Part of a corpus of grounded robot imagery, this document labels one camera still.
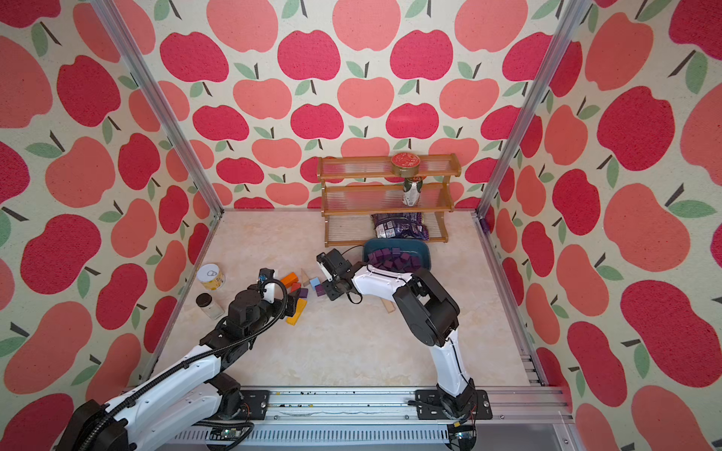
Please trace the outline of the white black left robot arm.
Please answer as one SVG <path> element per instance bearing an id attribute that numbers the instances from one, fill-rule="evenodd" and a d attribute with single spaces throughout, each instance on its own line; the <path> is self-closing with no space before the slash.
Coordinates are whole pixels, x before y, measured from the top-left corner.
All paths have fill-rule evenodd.
<path id="1" fill-rule="evenodd" d="M 193 426 L 237 430 L 233 445 L 265 419 L 270 393 L 244 390 L 227 369 L 255 341 L 297 310 L 299 295 L 262 269 L 256 283 L 240 291 L 228 313 L 184 358 L 146 383 L 105 403 L 77 408 L 60 450 L 156 450 Z"/>

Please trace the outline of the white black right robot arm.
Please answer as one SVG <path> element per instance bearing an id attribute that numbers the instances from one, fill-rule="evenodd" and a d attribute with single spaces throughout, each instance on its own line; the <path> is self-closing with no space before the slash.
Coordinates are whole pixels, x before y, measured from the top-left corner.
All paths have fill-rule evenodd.
<path id="1" fill-rule="evenodd" d="M 336 249 L 317 255 L 317 263 L 330 300 L 375 296 L 396 304 L 412 335 L 430 349 L 437 374 L 436 405 L 451 420 L 475 415 L 479 398 L 459 346 L 460 307 L 429 270 L 402 274 L 351 263 Z"/>

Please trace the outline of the teal storage bin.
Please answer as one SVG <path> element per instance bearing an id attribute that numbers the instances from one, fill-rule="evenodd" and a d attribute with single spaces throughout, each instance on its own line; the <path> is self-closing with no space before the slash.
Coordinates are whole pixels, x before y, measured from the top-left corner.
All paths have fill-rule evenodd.
<path id="1" fill-rule="evenodd" d="M 376 253 L 378 263 L 369 263 L 369 255 Z M 432 269 L 431 253 L 426 242 L 409 239 L 372 239 L 363 245 L 367 264 L 389 272 L 415 272 L 420 268 Z"/>

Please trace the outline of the orange block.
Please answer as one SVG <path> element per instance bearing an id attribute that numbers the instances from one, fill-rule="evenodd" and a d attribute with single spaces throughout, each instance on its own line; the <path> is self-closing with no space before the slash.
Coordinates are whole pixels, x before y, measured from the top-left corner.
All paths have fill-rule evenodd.
<path id="1" fill-rule="evenodd" d="M 282 284 L 286 288 L 292 287 L 294 284 L 296 284 L 299 281 L 298 275 L 295 272 L 291 272 L 290 274 L 286 275 L 281 279 Z"/>

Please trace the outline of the yellow long block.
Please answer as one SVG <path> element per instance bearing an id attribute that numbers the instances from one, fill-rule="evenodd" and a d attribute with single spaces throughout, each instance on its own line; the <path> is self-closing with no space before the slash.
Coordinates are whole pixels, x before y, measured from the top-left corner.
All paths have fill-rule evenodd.
<path id="1" fill-rule="evenodd" d="M 299 299 L 296 302 L 294 314 L 291 317 L 287 317 L 286 323 L 290 325 L 295 325 L 296 323 L 298 323 L 298 320 L 300 319 L 307 305 L 308 301 L 306 299 Z"/>

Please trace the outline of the tan wooden long block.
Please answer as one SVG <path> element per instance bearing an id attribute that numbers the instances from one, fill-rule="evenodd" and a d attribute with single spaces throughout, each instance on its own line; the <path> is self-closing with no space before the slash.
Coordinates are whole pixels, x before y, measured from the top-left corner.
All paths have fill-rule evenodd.
<path id="1" fill-rule="evenodd" d="M 387 310 L 387 313 L 393 313 L 396 310 L 395 304 L 393 304 L 393 302 L 383 299 L 382 303 L 385 307 L 385 310 Z"/>

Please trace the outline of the yellow peach tin can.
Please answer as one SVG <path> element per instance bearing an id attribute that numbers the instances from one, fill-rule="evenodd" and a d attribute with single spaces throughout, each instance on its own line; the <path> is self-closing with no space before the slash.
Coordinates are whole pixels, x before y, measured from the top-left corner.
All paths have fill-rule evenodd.
<path id="1" fill-rule="evenodd" d="M 217 291 L 225 283 L 225 274 L 217 264 L 208 263 L 201 266 L 197 271 L 197 280 L 208 291 Z"/>

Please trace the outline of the glass jar black lid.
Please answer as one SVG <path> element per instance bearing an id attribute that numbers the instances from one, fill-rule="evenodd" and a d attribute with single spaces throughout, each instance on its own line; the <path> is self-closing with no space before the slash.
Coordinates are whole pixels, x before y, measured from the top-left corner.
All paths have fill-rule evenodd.
<path id="1" fill-rule="evenodd" d="M 225 316 L 225 310 L 218 304 L 210 293 L 203 292 L 197 295 L 196 305 L 210 319 L 218 321 Z"/>

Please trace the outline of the purple snack bag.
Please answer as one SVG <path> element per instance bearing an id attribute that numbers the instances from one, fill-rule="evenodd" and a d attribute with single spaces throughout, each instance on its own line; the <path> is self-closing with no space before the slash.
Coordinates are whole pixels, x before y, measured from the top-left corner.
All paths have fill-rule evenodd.
<path id="1" fill-rule="evenodd" d="M 378 239 L 430 240 L 420 212 L 376 213 L 372 214 L 372 222 Z"/>

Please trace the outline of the orange wooden shelf rack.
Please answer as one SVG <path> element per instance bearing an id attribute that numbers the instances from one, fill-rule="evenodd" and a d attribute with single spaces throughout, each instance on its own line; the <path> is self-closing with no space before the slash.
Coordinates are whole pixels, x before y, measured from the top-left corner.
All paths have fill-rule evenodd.
<path id="1" fill-rule="evenodd" d="M 372 216 L 378 213 L 417 212 L 429 229 L 431 242 L 447 242 L 449 233 L 445 212 L 454 211 L 449 182 L 461 174 L 456 155 L 420 156 L 417 176 L 424 178 L 419 201 L 404 204 L 402 184 L 390 157 L 323 158 L 318 163 L 318 179 L 325 220 L 325 245 L 364 244 L 375 237 Z"/>

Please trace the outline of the small green white bottle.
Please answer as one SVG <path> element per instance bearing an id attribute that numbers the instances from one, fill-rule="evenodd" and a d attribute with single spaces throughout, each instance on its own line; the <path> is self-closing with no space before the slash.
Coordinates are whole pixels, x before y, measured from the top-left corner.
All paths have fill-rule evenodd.
<path id="1" fill-rule="evenodd" d="M 415 207 L 419 203 L 420 193 L 423 187 L 423 177 L 406 178 L 402 184 L 403 199 L 406 207 Z"/>

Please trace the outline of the aluminium left corner post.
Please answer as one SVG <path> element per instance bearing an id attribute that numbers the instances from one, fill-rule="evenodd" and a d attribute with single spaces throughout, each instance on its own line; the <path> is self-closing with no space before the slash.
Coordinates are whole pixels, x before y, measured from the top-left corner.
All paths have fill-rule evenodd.
<path id="1" fill-rule="evenodd" d="M 212 216 L 215 218 L 222 217 L 224 208 L 220 203 L 220 199 L 206 177 L 197 154 L 195 154 L 193 147 L 180 128 L 180 124 L 172 111 L 170 103 L 165 98 L 163 90 L 161 90 L 146 64 L 130 29 L 122 19 L 120 10 L 114 1 L 91 1 L 90 4 L 94 7 L 94 11 L 98 14 L 114 45 L 120 51 L 121 58 L 129 68 L 129 72 L 137 78 L 139 87 L 149 102 L 150 108 L 160 121 L 165 135 L 176 148 L 182 162 L 189 171 L 191 179 L 195 182 L 199 193 L 209 206 Z"/>

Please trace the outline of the aluminium corner post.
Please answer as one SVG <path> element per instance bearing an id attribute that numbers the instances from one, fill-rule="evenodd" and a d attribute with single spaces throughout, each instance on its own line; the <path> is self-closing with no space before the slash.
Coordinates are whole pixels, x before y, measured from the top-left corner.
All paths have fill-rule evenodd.
<path id="1" fill-rule="evenodd" d="M 212 216 L 215 218 L 222 217 L 224 208 L 220 203 L 220 199 L 206 177 L 197 154 L 195 154 L 193 147 L 180 128 L 180 124 L 172 111 L 170 103 L 165 98 L 163 90 L 161 90 L 146 64 L 130 29 L 122 19 L 120 10 L 114 1 L 91 1 L 90 4 L 94 7 L 94 11 L 98 14 L 114 45 L 120 51 L 121 58 L 129 68 L 129 72 L 137 78 L 139 87 L 149 102 L 150 108 L 160 121 L 165 135 L 176 148 L 182 162 L 189 171 L 191 179 L 195 182 L 199 193 L 209 206 Z"/>
<path id="2" fill-rule="evenodd" d="M 538 106 L 542 103 L 545 95 L 551 93 L 551 80 L 583 21 L 587 9 L 592 6 L 592 1 L 573 0 L 566 1 L 565 4 L 568 7 L 561 15 L 557 30 L 552 36 L 539 71 L 530 85 L 517 120 L 511 129 L 510 137 L 502 147 L 490 182 L 486 184 L 481 203 L 476 210 L 476 217 L 479 220 L 485 216 L 494 201 L 494 196 L 498 194 L 501 182 L 511 166 L 511 160 L 517 151 L 521 150 L 521 141 L 537 113 Z"/>

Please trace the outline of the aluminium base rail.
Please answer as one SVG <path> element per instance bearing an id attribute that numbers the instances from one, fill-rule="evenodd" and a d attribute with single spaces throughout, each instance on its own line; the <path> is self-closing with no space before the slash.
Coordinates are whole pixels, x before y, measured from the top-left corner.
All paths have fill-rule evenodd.
<path id="1" fill-rule="evenodd" d="M 436 390 L 420 387 L 278 387 L 254 403 L 248 436 L 235 428 L 188 428 L 167 450 L 581 450 L 562 392 L 487 387 L 458 425 Z"/>

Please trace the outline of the aluminium right corner post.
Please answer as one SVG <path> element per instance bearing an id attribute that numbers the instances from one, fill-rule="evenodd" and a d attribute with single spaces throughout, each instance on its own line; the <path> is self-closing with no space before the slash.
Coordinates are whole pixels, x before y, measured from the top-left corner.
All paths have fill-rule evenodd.
<path id="1" fill-rule="evenodd" d="M 502 147 L 490 182 L 486 184 L 481 203 L 476 210 L 476 217 L 479 220 L 485 216 L 494 201 L 494 196 L 498 194 L 501 182 L 511 166 L 511 160 L 517 151 L 521 150 L 521 141 L 537 113 L 538 106 L 542 103 L 545 95 L 551 93 L 551 80 L 583 21 L 587 9 L 592 6 L 592 1 L 573 0 L 566 1 L 565 4 L 568 7 L 561 15 L 557 30 L 552 36 L 539 71 L 530 85 L 517 120 L 511 129 L 510 137 Z"/>

